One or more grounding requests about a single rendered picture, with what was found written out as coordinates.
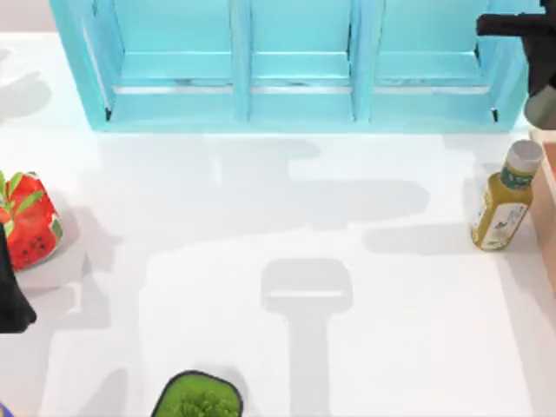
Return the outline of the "pale grey rounded box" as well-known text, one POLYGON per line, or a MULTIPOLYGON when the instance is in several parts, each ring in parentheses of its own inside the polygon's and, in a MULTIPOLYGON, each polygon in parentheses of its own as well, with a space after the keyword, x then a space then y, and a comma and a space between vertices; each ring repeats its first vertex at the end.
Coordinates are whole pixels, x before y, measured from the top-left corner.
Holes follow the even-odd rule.
POLYGON ((556 88, 547 85, 540 92, 529 96, 524 116, 536 129, 556 131, 556 88))

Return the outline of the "yellow-green bottle with white cap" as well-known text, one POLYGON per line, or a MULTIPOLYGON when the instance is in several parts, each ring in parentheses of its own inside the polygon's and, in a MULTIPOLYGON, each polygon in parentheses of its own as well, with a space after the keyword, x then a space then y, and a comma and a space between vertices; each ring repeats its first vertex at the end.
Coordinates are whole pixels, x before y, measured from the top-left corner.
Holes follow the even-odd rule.
POLYGON ((532 139, 514 142, 499 171, 486 182, 480 209, 473 219, 473 244, 484 251, 508 246, 533 202, 533 179, 543 161, 532 139))

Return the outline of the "light blue rack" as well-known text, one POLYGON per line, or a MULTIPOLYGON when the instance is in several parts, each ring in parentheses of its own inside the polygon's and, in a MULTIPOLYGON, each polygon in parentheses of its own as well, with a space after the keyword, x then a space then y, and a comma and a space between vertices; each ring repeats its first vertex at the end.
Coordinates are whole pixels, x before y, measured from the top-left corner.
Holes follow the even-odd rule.
POLYGON ((539 0, 50 0, 89 125, 111 132, 508 131, 539 0))

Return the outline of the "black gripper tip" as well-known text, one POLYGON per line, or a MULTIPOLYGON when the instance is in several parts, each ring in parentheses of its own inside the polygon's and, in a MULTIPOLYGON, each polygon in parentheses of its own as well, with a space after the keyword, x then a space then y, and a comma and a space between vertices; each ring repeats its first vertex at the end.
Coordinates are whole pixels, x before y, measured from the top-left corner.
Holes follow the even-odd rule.
POLYGON ((36 312, 20 289, 7 238, 0 226, 0 334, 21 334, 36 322, 36 312))

